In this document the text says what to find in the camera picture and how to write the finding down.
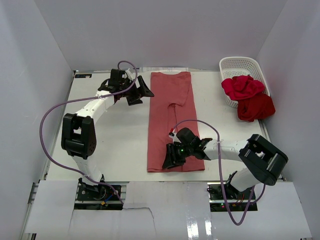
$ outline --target white laundry basket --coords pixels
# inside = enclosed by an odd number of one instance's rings
[[[234,76],[250,75],[255,80],[259,80],[264,85],[263,93],[270,96],[269,88],[258,62],[250,57],[230,56],[221,59],[219,63],[221,82],[231,79]],[[238,101],[233,101],[225,95],[226,102],[233,108],[238,107]]]

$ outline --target white table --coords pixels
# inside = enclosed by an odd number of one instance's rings
[[[150,86],[150,72],[141,72],[144,81]],[[94,96],[103,80],[110,73],[97,72],[92,78],[75,78],[69,100]],[[237,109],[227,105],[221,88],[220,73],[212,71],[192,71],[192,87],[197,118],[213,125],[223,140],[246,140],[252,134],[262,134],[256,120],[241,121]],[[218,160],[205,161],[205,171],[195,172],[147,172],[148,125],[150,99],[143,98],[143,104],[128,106],[125,98],[118,101],[100,118],[95,125],[97,147],[91,158],[97,160],[100,171],[107,182],[129,181],[217,181],[219,180]],[[75,113],[86,102],[71,103],[65,113]],[[198,124],[201,138],[216,139],[209,127]],[[61,148],[60,129],[53,151],[53,158],[61,164],[77,168],[75,161]],[[245,167],[242,162],[223,160],[223,178]],[[75,180],[80,174],[54,164],[50,165],[48,180]]]

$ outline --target red cloth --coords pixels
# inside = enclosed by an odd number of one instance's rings
[[[239,100],[237,111],[239,119],[253,122],[273,115],[276,109],[271,97],[258,93],[250,99]]]
[[[233,101],[249,99],[265,90],[265,86],[262,82],[254,80],[249,75],[227,78],[221,83],[221,86],[223,87],[225,94]]]
[[[152,72],[151,91],[154,97],[150,99],[147,171],[161,173],[205,170],[204,161],[194,156],[187,157],[183,166],[162,170],[167,152],[166,144],[172,143],[172,138],[168,135],[170,129],[182,120],[197,119],[190,72],[174,75]],[[182,128],[189,128],[199,136],[198,123],[195,121],[181,123],[178,130]]]

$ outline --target folded cloth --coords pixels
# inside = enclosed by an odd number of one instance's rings
[[[197,119],[190,72],[174,75],[152,72],[151,91],[154,97],[150,99],[147,171],[160,173],[205,170],[204,161],[194,156],[187,157],[183,166],[162,169],[166,158],[166,145],[172,143],[168,135],[170,129],[182,120]],[[177,130],[182,128],[189,128],[199,136],[198,123],[195,121],[183,122]]]
[[[255,119],[265,119],[276,112],[272,98],[264,93],[258,93],[249,99],[238,101],[238,118],[253,122]]]
[[[262,93],[265,90],[262,82],[254,80],[249,75],[227,78],[221,83],[221,86],[225,94],[233,101],[252,98],[254,95]]]

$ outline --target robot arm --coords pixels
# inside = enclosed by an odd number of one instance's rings
[[[96,97],[113,94],[127,89],[133,81],[129,70],[112,69],[110,78],[102,82],[96,92]],[[99,182],[102,174],[96,161],[88,159],[97,146],[95,124],[120,98],[125,97],[128,105],[142,104],[142,97],[154,97],[148,89],[142,76],[138,76],[139,87],[133,85],[128,91],[113,96],[99,97],[90,101],[76,113],[67,113],[63,117],[61,146],[75,160],[80,171]]]
[[[169,135],[173,143],[166,145],[163,169],[182,166],[189,156],[201,160],[218,158],[218,142],[212,138],[200,139],[188,128]],[[225,183],[226,192],[232,198],[259,183],[275,185],[288,162],[282,151],[258,134],[247,141],[222,141],[220,151],[222,159],[242,161],[247,167],[231,174]]]

